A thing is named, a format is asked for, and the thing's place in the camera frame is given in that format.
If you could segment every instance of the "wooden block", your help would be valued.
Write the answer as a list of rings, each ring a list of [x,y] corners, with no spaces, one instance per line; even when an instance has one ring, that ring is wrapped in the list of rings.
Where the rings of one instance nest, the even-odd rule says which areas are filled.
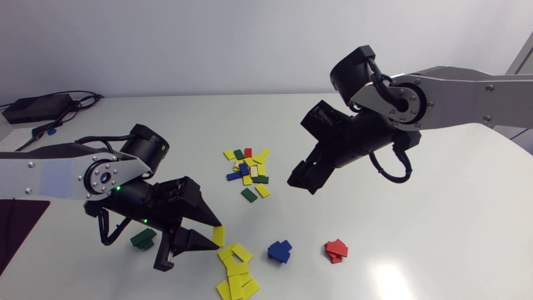
[[[240,283],[240,276],[233,275],[228,277],[230,285],[231,300],[241,299],[243,295],[243,286]]]
[[[226,258],[233,255],[233,248],[235,247],[236,244],[237,243],[233,243],[219,251],[218,255],[221,261],[224,261]]]
[[[255,186],[255,189],[260,193],[261,197],[266,198],[270,195],[269,190],[262,183]]]
[[[257,174],[258,174],[259,176],[266,176],[266,175],[267,175],[267,173],[265,172],[265,165],[263,165],[263,164],[259,164],[259,165],[257,166]]]
[[[252,160],[255,161],[256,163],[260,163],[260,164],[264,164],[267,162],[266,159],[256,155],[256,156],[252,156]]]
[[[222,300],[231,300],[230,285],[227,281],[222,281],[216,286],[216,290],[219,291]]]
[[[256,165],[256,163],[250,158],[250,157],[247,157],[244,159],[244,162],[249,166],[253,166],[253,165]]]
[[[250,177],[250,174],[243,176],[243,184],[252,185],[252,178]]]
[[[213,242],[224,248],[224,226],[213,227]]]
[[[255,280],[250,280],[247,284],[243,286],[243,296],[244,299],[248,300],[255,292],[259,290],[259,285]]]
[[[228,277],[233,276],[233,275],[249,273],[248,263],[229,264],[227,272],[228,272]]]
[[[248,251],[246,248],[244,248],[243,245],[241,245],[240,243],[236,244],[233,248],[232,248],[232,251],[233,253],[235,253],[235,255],[237,255],[240,259],[243,260],[243,262],[247,263],[250,261],[250,259],[252,259],[252,257],[254,257],[250,251]]]
[[[259,176],[259,174],[257,173],[257,166],[256,165],[253,165],[250,167],[250,176],[252,178],[255,178],[257,176]]]
[[[226,269],[227,269],[229,265],[235,265],[237,261],[235,260],[233,255],[231,255],[230,257],[223,260],[222,263],[224,264],[224,266],[226,266]]]
[[[226,150],[226,151],[224,151],[224,155],[226,156],[226,158],[227,158],[229,161],[235,159],[235,154],[234,154],[233,151],[231,151],[231,150]]]
[[[260,156],[262,158],[266,158],[269,153],[270,153],[270,150],[263,149],[263,150],[261,150],[261,152],[259,152],[258,156]]]

